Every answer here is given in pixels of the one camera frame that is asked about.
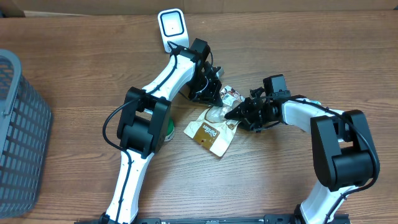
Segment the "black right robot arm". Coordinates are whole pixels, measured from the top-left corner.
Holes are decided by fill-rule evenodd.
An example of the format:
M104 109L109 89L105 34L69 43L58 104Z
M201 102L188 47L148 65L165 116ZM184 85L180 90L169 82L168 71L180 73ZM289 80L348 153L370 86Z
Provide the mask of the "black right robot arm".
M365 114L322 106L292 95L285 77L273 75L230 112L247 131L260 132L277 124L300 128L311 135L317 181L292 214L267 214L264 223L350 223L337 210L353 193L372 187L381 169Z

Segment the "grey plastic mesh basket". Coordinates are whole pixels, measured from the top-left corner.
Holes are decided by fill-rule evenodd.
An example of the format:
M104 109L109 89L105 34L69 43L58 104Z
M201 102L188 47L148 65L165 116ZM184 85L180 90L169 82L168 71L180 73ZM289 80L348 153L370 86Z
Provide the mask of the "grey plastic mesh basket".
M1 50L1 218L19 217L39 198L53 114L22 74L19 57Z

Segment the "white barcode scanner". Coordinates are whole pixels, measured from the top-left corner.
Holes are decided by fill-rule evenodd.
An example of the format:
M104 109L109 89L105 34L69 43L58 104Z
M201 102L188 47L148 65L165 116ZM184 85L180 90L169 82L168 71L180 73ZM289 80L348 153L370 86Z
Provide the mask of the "white barcode scanner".
M160 11L157 16L160 33L167 53L171 53L168 41L189 47L189 38L183 12L178 9Z

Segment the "brown cardboard backdrop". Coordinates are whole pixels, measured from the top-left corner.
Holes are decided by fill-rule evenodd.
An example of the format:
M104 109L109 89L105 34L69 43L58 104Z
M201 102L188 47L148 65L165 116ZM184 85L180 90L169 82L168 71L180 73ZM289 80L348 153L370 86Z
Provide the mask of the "brown cardboard backdrop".
M392 10L397 0L1 0L1 12L78 15L157 14L170 8L184 13Z

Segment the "green lid jar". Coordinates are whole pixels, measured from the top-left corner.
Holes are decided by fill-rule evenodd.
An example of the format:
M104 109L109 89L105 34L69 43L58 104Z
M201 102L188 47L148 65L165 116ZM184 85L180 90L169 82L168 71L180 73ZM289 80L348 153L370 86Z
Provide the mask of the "green lid jar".
M171 141L175 136L175 125L172 118L169 119L168 127L167 127L167 135L165 137L165 142Z

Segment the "teal wet wipes pack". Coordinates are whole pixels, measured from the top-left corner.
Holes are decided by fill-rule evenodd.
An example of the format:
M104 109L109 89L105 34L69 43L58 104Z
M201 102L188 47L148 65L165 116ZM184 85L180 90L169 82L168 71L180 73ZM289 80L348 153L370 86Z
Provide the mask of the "teal wet wipes pack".
M319 101L315 101L315 100L309 100L309 102L315 103L315 104L317 104L317 105L322 105Z

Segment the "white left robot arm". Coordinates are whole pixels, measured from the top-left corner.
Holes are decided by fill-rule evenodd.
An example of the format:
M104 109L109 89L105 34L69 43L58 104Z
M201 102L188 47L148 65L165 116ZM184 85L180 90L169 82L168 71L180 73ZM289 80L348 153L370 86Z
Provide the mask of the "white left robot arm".
M207 58L208 43L195 39L189 47L169 41L170 61L161 74L142 89L131 87L124 103L105 120L102 133L113 116L121 115L116 131L119 144L104 140L121 152L121 166L112 202L99 223L133 223L138 214L139 195L150 160L168 135L173 98L184 87L192 102L222 106L220 67Z

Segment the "brown Pantree snack pouch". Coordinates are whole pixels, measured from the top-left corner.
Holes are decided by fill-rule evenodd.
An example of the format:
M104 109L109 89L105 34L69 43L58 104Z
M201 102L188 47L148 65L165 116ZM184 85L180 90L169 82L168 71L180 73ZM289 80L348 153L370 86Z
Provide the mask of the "brown Pantree snack pouch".
M231 144L239 121L226 119L245 98L231 86L220 91L222 107L212 106L185 128L184 133L218 157L223 157Z

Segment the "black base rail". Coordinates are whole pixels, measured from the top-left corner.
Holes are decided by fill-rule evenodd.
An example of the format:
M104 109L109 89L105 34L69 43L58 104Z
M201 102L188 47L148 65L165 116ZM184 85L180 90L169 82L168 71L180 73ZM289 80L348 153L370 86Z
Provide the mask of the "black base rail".
M238 218L187 218L160 219L137 218L134 224L303 224L298 216L293 214L264 215L263 217Z

